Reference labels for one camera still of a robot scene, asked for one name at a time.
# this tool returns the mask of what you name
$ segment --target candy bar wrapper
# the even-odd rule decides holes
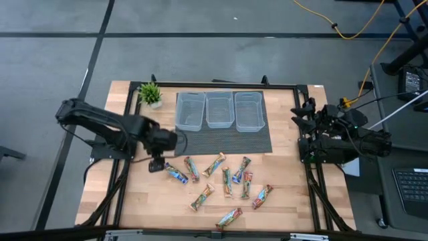
[[[251,180],[253,179],[253,173],[246,171],[243,173],[243,192],[242,199],[249,199],[249,187],[251,185]]]
[[[198,173],[198,170],[196,169],[195,162],[190,157],[186,157],[185,164],[187,169],[190,171],[190,174],[192,175],[192,181],[193,182],[199,181],[199,173]]]
[[[199,195],[199,197],[190,204],[190,208],[194,211],[197,211],[199,206],[207,199],[209,195],[211,195],[214,192],[214,187],[211,184],[207,184],[207,187],[205,190],[203,190],[203,193]]]
[[[271,185],[266,185],[265,188],[263,188],[263,190],[259,193],[259,196],[257,197],[257,199],[254,200],[254,202],[253,202],[253,208],[254,209],[258,209],[263,204],[263,202],[265,202],[265,200],[268,197],[269,193],[273,189],[274,188]]]
[[[227,225],[235,221],[241,214],[242,214],[241,208],[236,208],[232,210],[232,212],[224,216],[224,218],[222,218],[220,222],[216,224],[217,229],[222,231],[224,227],[226,227]]]
[[[242,159],[242,164],[241,167],[239,168],[239,170],[235,173],[235,175],[233,175],[232,180],[236,183],[241,183],[241,178],[242,178],[242,173],[243,170],[245,168],[247,168],[247,166],[249,165],[249,163],[251,162],[251,159],[248,157],[243,157]]]
[[[172,175],[173,177],[177,178],[183,184],[186,184],[187,181],[189,180],[189,178],[187,178],[187,176],[184,173],[182,173],[172,165],[169,165],[169,163],[165,163],[165,170],[168,171],[169,175]]]
[[[220,153],[213,164],[211,164],[204,172],[202,172],[202,175],[209,177],[224,160],[226,160],[226,156],[223,153]]]
[[[223,167],[222,170],[225,197],[232,197],[232,181],[230,180],[230,170],[228,167]]]

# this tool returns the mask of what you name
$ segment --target yellow cable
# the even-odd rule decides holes
[[[425,4],[426,2],[428,2],[428,0],[424,0],[424,1],[422,1],[420,4],[418,4],[418,5],[416,5],[416,7],[415,8],[413,8],[407,15],[406,15],[406,18],[408,18],[408,17],[410,17],[410,15],[412,15],[420,6],[422,6],[423,4]],[[388,38],[388,40],[385,42],[385,44],[382,46],[382,48],[379,50],[379,52],[376,54],[376,56],[374,57],[374,59],[373,59],[373,61],[372,61],[372,63],[371,64],[374,64],[375,62],[376,62],[376,60],[377,60],[377,58],[380,56],[380,54],[382,53],[382,51],[385,49],[385,47],[389,44],[389,42],[391,41],[391,39],[393,38],[393,36],[395,35],[395,33],[400,29],[400,27],[402,26],[403,24],[402,23],[399,23],[398,24],[398,26],[394,29],[394,31],[392,32],[392,34],[389,36],[389,38]],[[353,101],[348,101],[348,102],[345,102],[345,103],[347,103],[347,104],[354,104],[355,102],[357,102],[358,101],[358,99],[359,99],[359,97],[361,96],[361,93],[362,93],[362,89],[363,89],[363,87],[364,87],[364,83],[367,81],[367,78],[368,78],[368,74],[370,73],[370,68],[368,68],[368,70],[367,70],[367,72],[366,72],[366,75],[365,75],[365,77],[364,77],[364,80],[362,81],[362,84],[361,84],[361,88],[360,88],[360,91],[358,92],[358,98],[356,99],[356,100],[353,100]]]
[[[317,16],[322,17],[323,19],[327,20],[331,25],[333,25],[333,21],[331,21],[328,17],[326,17],[325,15],[322,15],[321,13],[317,13],[315,11],[312,11],[311,9],[308,9],[307,7],[304,7],[302,4],[300,4],[299,2],[297,2],[296,0],[293,0],[295,4],[299,5],[302,9],[305,9],[306,11],[313,13]],[[372,22],[372,20],[376,17],[377,13],[379,12],[379,10],[382,7],[382,4],[385,2],[385,0],[382,0],[381,4],[379,4],[379,6],[377,7],[376,11],[373,13],[372,17],[369,19],[369,21],[366,23],[366,25],[354,36],[352,37],[345,37],[342,35],[342,33],[340,32],[338,27],[334,27],[334,30],[336,30],[336,32],[341,36],[342,39],[346,39],[346,40],[351,40],[354,39],[356,37],[358,37]]]

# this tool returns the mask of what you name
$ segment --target laptop keyboard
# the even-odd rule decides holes
[[[395,177],[403,200],[428,202],[428,172],[395,171]]]

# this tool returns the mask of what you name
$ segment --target chair leg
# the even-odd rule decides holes
[[[2,146],[0,146],[0,154],[2,157],[14,157],[16,159],[24,159],[25,158],[25,154],[20,153],[18,151],[8,149],[6,147],[2,147]]]

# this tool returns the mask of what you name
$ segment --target white cable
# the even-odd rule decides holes
[[[372,129],[373,127],[381,124],[382,122],[388,120],[389,118],[391,118],[394,114],[396,114],[397,112],[399,112],[400,110],[403,110],[404,108],[406,108],[406,106],[410,105],[411,103],[415,102],[417,99],[421,98],[422,96],[426,95],[426,93],[428,93],[428,90],[425,91],[424,93],[422,93],[421,95],[419,95],[418,97],[412,99],[411,101],[409,101],[408,103],[406,103],[405,105],[403,105],[402,107],[398,108],[396,111],[392,112],[389,116],[385,117],[383,120],[380,120],[378,123],[374,124],[373,126],[371,126],[369,128]]]

